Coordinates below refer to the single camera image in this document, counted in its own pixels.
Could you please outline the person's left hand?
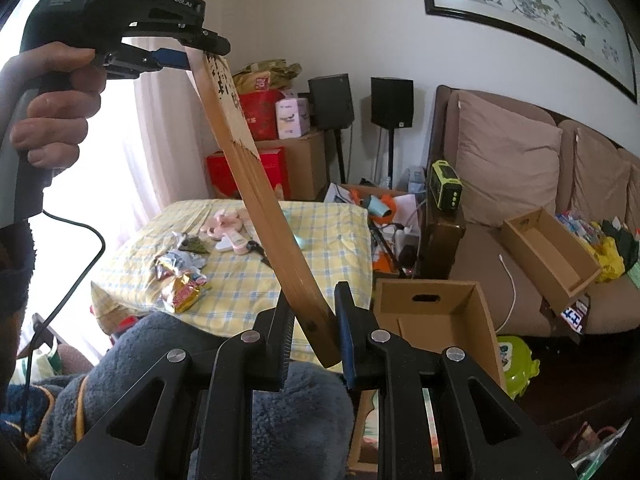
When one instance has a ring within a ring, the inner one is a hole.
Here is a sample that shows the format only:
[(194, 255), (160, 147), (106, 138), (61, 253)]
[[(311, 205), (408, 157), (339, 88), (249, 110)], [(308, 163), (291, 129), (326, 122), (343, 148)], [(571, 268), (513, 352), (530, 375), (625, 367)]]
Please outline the person's left hand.
[(36, 168), (66, 169), (79, 158), (88, 119), (101, 107), (106, 73), (93, 64), (94, 51), (51, 42), (10, 58), (1, 71), (1, 128), (6, 130), (17, 101), (32, 80), (68, 73), (70, 90), (47, 92), (31, 100), (26, 117), (9, 128), (9, 139)]

